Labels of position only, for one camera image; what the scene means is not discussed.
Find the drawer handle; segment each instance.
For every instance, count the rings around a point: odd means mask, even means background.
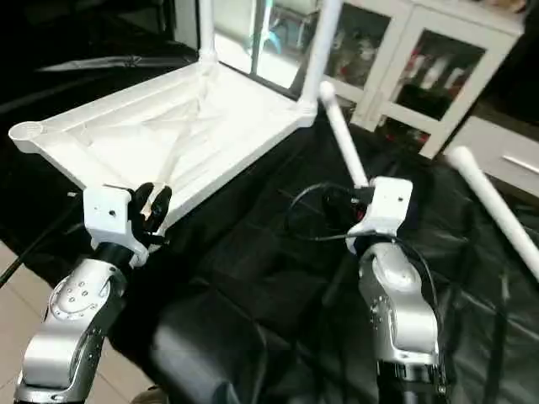
[[[502,158],[508,162],[512,162],[513,164],[525,168],[528,171],[531,171],[532,173],[539,174],[539,168],[532,166],[531,164],[528,164],[527,162],[523,162],[522,160],[519,160],[518,158],[514,158],[512,156],[502,156]]]

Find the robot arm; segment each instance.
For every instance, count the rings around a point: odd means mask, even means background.
[[[141,214],[153,186],[84,190],[84,225],[95,249],[52,291],[45,320],[29,343],[15,401],[84,402],[93,383],[104,337],[123,308],[130,272],[142,266],[168,211],[165,187],[148,218]]]
[[[392,242],[406,217],[413,185],[387,177],[367,182],[328,82],[321,84],[320,98],[355,187],[372,190],[365,215],[349,230],[346,245],[360,258],[359,289],[371,313],[379,401],[446,402],[436,315],[421,294],[417,269]],[[359,237],[361,234],[375,236]]]

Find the white bracket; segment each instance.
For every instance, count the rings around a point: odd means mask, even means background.
[[[133,235],[128,220],[131,194],[120,188],[88,187],[83,192],[84,226],[92,236],[95,249],[101,242],[112,242],[130,249],[135,254],[134,267],[144,265],[149,252]]]
[[[376,177],[371,181],[374,195],[363,219],[352,227],[348,233],[367,233],[375,231],[391,236],[397,235],[398,228],[404,222],[410,197],[412,196],[411,181],[400,178]],[[346,239],[346,247],[355,253],[355,239]]]

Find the cabinet drawer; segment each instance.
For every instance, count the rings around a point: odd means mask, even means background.
[[[539,143],[473,116],[446,152],[455,146],[467,146],[487,174],[539,196]]]

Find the white cabinet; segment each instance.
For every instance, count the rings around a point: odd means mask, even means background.
[[[471,116],[444,150],[469,148],[487,174],[539,197],[539,143],[518,132]]]
[[[432,158],[521,33],[468,0],[346,0],[327,75],[353,124]]]

